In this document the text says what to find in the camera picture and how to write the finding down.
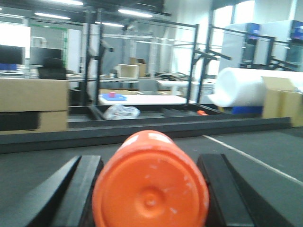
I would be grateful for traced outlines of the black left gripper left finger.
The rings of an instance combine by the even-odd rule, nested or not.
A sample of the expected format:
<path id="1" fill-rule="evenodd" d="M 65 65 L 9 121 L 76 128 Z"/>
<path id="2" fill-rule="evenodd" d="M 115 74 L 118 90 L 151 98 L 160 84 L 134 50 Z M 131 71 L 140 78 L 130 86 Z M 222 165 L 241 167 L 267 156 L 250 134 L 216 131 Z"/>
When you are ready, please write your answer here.
<path id="1" fill-rule="evenodd" d="M 11 207 L 13 227 L 93 227 L 92 191 L 101 156 L 75 156 Z"/>

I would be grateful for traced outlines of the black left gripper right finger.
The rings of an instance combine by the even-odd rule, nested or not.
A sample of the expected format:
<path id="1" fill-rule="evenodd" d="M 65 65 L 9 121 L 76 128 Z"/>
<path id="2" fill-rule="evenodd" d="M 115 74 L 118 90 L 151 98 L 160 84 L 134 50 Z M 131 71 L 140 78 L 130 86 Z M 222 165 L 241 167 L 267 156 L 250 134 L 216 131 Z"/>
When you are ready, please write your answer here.
<path id="1" fill-rule="evenodd" d="M 291 227 L 224 154 L 201 154 L 197 167 L 210 194 L 207 227 Z"/>

